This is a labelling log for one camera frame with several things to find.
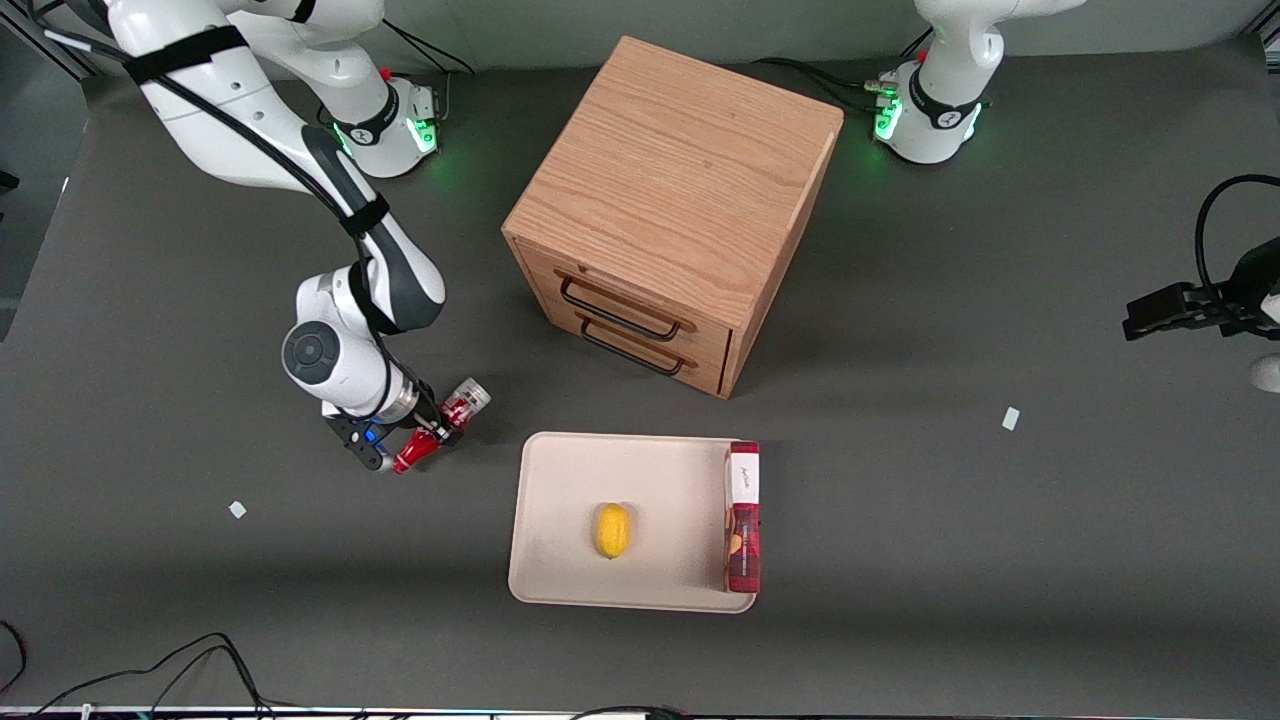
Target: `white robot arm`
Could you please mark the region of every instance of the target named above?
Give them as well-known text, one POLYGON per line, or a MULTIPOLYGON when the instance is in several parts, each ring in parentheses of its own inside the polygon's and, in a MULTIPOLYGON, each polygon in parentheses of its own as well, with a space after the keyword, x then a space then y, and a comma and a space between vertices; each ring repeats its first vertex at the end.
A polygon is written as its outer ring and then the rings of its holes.
POLYGON ((412 86, 388 83, 358 46, 343 40, 380 19, 381 3, 105 0, 105 8, 116 42, 134 58, 125 69, 197 167, 237 184, 308 191, 239 133, 154 82, 159 77, 166 76, 247 126, 301 168, 317 186, 311 191, 320 190, 316 195, 342 215, 361 261, 298 287, 297 323, 284 340, 282 363, 298 387, 321 401, 321 414, 338 420, 330 423, 335 430, 343 423, 358 430, 360 438, 344 439, 348 448, 370 468, 387 469, 390 456, 380 441, 388 428, 417 424, 431 429, 439 414, 430 391, 390 357, 379 334, 431 324, 444 304, 444 283, 343 143, 284 105, 250 49, 298 72, 339 122, 349 120, 357 131, 361 126, 381 131, 371 132, 371 142, 362 146, 366 161, 384 169, 393 161, 412 167, 422 155, 410 137, 413 117, 403 127, 397 124, 406 108, 401 100, 412 97, 412 86), (307 18, 298 17, 303 9, 307 18), (332 23, 328 29, 325 23, 332 23), (310 42, 326 45, 311 49, 310 42), (321 68, 332 72, 321 74, 321 68), (376 425, 383 428, 375 432, 376 425), (370 448, 378 448, 376 456, 370 448))
POLYGON ((911 59, 881 76, 897 83, 900 92, 877 120, 874 137, 913 163, 947 160, 973 135, 982 109, 978 97, 1005 56, 996 23, 1052 15, 1084 3, 915 0, 916 12, 933 26, 933 45, 923 64, 911 59))
MULTIPOLYGON (((1194 255, 1199 286, 1178 282, 1133 302, 1124 320, 1126 341, 1172 329, 1219 328, 1222 337, 1249 334, 1280 341, 1280 237, 1249 250, 1231 277, 1215 282, 1204 259, 1204 228, 1217 199, 1236 184, 1280 187, 1280 177, 1245 173, 1220 183, 1201 202, 1196 217, 1194 255)), ((1249 366, 1249 379, 1260 389, 1280 393, 1280 354, 1260 357, 1249 366)))

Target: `label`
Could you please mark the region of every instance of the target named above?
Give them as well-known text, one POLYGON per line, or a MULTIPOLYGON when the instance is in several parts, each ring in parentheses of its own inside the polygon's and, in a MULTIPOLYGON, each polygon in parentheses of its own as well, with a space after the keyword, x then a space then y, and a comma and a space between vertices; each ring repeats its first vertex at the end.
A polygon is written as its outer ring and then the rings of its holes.
POLYGON ((755 443, 733 443, 733 450, 728 455, 728 500, 733 505, 759 505, 760 503, 760 452, 751 447, 751 451, 739 446, 754 446, 755 443))

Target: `black strap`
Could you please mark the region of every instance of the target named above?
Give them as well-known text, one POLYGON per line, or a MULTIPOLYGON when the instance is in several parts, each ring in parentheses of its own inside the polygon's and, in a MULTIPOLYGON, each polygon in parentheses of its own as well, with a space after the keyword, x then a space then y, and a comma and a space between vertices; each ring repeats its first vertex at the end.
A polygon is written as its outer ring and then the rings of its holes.
POLYGON ((214 53, 232 47, 248 47, 248 42, 236 29, 236 26, 215 27, 183 37, 155 53, 127 60, 124 70, 129 73, 133 82, 142 85, 174 70, 209 63, 214 59, 214 53))
POLYGON ((362 123, 344 123, 342 120, 335 122, 343 135, 349 137, 356 145, 374 145, 383 136, 383 131, 392 127, 392 123, 394 123, 398 117, 399 92, 396 92, 394 87, 387 86, 387 102, 383 102, 383 109, 379 110, 376 115, 362 123))
POLYGON ((293 17, 289 18, 291 23, 305 23, 311 19, 311 12, 316 9, 316 0, 301 0, 298 3, 298 9, 293 10, 293 17))
POLYGON ((951 129, 959 126, 960 120, 968 118, 969 113, 973 113, 973 109, 978 106, 979 99, 977 97, 964 105, 947 105, 929 97, 929 94, 924 92, 924 87, 920 86, 920 68, 915 68, 911 73, 906 88, 911 102, 915 102, 915 106, 928 115, 929 124, 934 129, 951 129))
POLYGON ((392 206, 387 204, 387 199, 379 192, 378 197, 365 202, 364 208, 338 222, 342 223, 342 229, 347 231, 347 234, 360 237, 383 222, 383 217, 390 213, 390 210, 392 206))
POLYGON ((356 263, 347 273, 347 284, 351 287, 351 296, 356 300, 356 306, 365 315, 369 327, 383 334, 399 334, 404 331, 396 327, 396 323, 387 316, 383 310, 374 305, 374 299, 369 296, 369 275, 365 274, 365 264, 356 263))

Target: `black bracket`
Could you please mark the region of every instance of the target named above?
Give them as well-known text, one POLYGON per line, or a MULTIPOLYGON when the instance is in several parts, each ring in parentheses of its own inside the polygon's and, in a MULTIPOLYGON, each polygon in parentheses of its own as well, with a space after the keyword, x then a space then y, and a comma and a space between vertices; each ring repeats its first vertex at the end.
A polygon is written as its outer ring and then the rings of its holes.
POLYGON ((351 451, 365 468, 376 473, 384 466, 390 466, 392 455, 383 447, 383 439, 392 434, 396 425, 379 425, 348 418, 325 418, 324 421, 342 439, 342 446, 351 451))
MULTIPOLYGON (((1276 329, 1262 311, 1262 301, 1268 293, 1280 291, 1280 237, 1254 247, 1235 264, 1235 270, 1225 282, 1215 283, 1226 309, 1245 324, 1260 329, 1276 329)), ((1128 306, 1124 322, 1125 340, 1140 340, 1151 333, 1179 328, 1196 329, 1217 327, 1222 337, 1242 333, 1228 318, 1219 313, 1203 287, 1189 282, 1174 283, 1134 300, 1128 306)))

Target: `green led light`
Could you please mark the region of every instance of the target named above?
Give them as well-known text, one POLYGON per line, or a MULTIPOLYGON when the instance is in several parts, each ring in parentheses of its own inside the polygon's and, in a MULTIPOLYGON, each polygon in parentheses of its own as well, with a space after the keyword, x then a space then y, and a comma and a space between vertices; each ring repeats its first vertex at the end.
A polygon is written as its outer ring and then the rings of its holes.
POLYGON ((343 137, 343 136, 342 136, 342 131, 340 131, 340 129, 338 129, 338 123, 334 123, 334 124, 333 124, 333 132, 335 132, 335 133, 338 135, 338 142, 340 142, 340 143, 342 143, 342 151, 343 151, 343 152, 346 152, 348 158, 351 158, 351 156, 352 156, 352 155, 351 155, 351 146, 349 146, 349 145, 347 145, 347 138, 346 138, 346 137, 343 137))
POLYGON ((969 120, 969 129, 964 131, 964 138, 969 140, 973 137, 973 128, 978 127, 978 114, 982 113, 982 102, 978 102, 973 108, 973 119, 969 120))
POLYGON ((876 137, 888 141, 888 138, 893 137, 893 129, 897 127, 897 119, 902 117, 902 101, 893 99, 888 108, 884 108, 881 113, 886 115, 886 118, 876 122, 876 137))
POLYGON ((417 149, 421 150, 424 155, 435 150, 435 123, 431 120, 404 118, 404 124, 408 127, 410 135, 413 136, 413 142, 417 143, 417 149))

